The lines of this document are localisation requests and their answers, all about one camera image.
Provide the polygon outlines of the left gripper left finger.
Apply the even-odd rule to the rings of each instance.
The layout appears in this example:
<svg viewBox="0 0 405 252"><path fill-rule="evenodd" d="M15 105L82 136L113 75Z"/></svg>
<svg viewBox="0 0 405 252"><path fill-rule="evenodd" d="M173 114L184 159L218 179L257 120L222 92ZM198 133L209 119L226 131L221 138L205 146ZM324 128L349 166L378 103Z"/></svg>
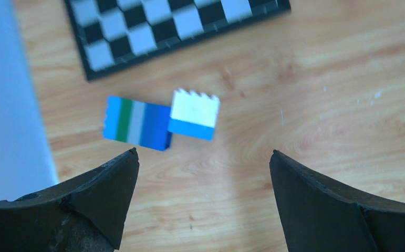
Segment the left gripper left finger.
<svg viewBox="0 0 405 252"><path fill-rule="evenodd" d="M139 174L130 149L14 201L0 201L0 251L115 251Z"/></svg>

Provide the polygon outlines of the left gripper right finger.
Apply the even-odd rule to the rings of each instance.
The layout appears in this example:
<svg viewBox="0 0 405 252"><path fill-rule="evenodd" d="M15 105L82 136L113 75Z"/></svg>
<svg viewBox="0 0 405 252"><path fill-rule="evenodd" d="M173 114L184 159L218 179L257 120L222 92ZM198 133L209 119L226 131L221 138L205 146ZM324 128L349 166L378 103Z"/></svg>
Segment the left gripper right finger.
<svg viewBox="0 0 405 252"><path fill-rule="evenodd" d="M278 150L269 169L289 251L405 251L405 203L351 187Z"/></svg>

